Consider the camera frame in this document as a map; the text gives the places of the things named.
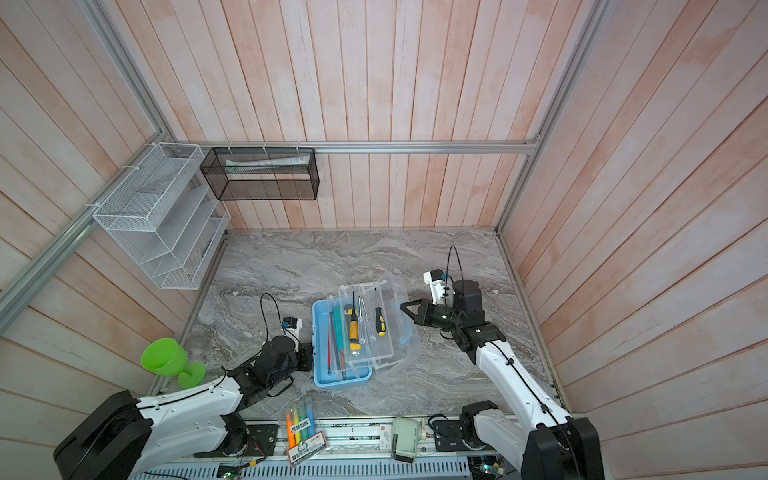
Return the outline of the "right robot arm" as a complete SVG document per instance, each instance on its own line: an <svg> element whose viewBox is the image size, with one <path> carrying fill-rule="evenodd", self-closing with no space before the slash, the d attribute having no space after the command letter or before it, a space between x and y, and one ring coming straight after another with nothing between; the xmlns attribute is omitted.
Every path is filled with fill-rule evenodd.
<svg viewBox="0 0 768 480"><path fill-rule="evenodd" d="M479 283L442 281L433 298L404 302L400 310L413 323L450 334L458 348L493 382L515 415L510 420L490 401L462 409L462 440L490 447L522 479L603 479L605 469L597 429L555 401L517 359L503 332L487 321Z"/></svg>

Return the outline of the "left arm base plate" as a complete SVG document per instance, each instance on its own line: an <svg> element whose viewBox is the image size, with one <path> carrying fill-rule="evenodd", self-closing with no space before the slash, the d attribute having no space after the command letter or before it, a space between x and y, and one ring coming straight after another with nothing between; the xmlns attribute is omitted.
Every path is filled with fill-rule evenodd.
<svg viewBox="0 0 768 480"><path fill-rule="evenodd" d="M194 458L272 456L278 440L278 424L245 424L235 426L222 444L210 452L199 452Z"/></svg>

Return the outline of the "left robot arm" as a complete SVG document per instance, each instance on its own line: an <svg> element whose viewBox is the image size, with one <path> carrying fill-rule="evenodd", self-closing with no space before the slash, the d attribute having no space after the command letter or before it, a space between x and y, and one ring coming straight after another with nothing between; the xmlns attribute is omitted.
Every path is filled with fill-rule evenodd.
<svg viewBox="0 0 768 480"><path fill-rule="evenodd" d="M249 443L241 411L281 395L297 371L313 367L313 347L277 335L239 366L210 382L172 338L151 343L141 357L152 373L177 377L180 390L137 398L108 397L54 450L64 479L131 479L194 454L243 454Z"/></svg>

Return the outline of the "red pencil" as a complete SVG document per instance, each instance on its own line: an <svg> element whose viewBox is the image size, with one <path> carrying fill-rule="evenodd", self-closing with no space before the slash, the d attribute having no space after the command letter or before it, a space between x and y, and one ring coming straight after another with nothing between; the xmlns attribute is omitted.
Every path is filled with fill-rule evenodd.
<svg viewBox="0 0 768 480"><path fill-rule="evenodd" d="M332 330L331 330L330 324L327 325L327 375L330 377L333 371L333 339L332 339Z"/></svg>

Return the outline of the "yellow black utility knife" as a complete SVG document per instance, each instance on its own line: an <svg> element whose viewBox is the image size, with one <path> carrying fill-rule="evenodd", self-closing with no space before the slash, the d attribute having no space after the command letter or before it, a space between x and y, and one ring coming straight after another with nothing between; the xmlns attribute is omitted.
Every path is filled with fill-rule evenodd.
<svg viewBox="0 0 768 480"><path fill-rule="evenodd" d="M345 325L350 328L357 321L357 313L352 304L347 304L342 309Z"/></svg>

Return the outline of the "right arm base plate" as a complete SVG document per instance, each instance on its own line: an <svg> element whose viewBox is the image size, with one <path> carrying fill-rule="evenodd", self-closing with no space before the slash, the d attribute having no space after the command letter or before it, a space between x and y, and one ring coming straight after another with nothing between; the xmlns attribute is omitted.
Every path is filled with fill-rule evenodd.
<svg viewBox="0 0 768 480"><path fill-rule="evenodd" d="M459 420L450 420L437 416L428 420L433 432L435 448L438 452L480 451L484 445L473 445L464 438L464 431Z"/></svg>

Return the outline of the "teal handled screwdriver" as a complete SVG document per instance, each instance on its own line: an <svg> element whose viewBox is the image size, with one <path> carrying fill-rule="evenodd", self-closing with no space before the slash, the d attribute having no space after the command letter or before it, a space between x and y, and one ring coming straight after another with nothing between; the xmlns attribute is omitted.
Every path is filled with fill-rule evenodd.
<svg viewBox="0 0 768 480"><path fill-rule="evenodd" d="M341 313L340 307L333 308L332 317L333 317L333 328L334 328L336 346L339 354L339 366L342 369L344 369L346 365L345 358L344 358L346 341L345 341L345 334L344 334L343 315Z"/></svg>

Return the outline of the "blue plastic tool box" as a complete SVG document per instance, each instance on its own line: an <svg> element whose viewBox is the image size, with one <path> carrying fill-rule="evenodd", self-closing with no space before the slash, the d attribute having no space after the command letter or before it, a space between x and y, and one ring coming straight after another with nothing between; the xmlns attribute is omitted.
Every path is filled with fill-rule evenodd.
<svg viewBox="0 0 768 480"><path fill-rule="evenodd" d="M377 335L375 326L377 287L383 297L383 313L387 324L387 335ZM346 341L345 368L339 366L332 311L352 303L356 293L356 308L359 320L361 349L350 350L349 328L344 325ZM410 319L400 309L408 301L405 282L390 273L378 280L354 285L343 285L335 296L316 301L312 306L312 345L314 362L314 383L321 389L331 390L361 385L372 377L391 376L413 365L421 356L422 345L419 333ZM332 327L333 371L327 375L327 325Z"/></svg>

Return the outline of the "black short screwdriver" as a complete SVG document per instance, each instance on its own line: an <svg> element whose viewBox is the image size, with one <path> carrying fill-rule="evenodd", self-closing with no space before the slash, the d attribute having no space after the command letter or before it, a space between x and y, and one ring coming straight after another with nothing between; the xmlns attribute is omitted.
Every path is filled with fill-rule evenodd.
<svg viewBox="0 0 768 480"><path fill-rule="evenodd" d="M374 288L374 295L376 299L376 306L374 310L376 332L378 336L384 337L387 335L387 324L383 313L383 297L377 287Z"/></svg>

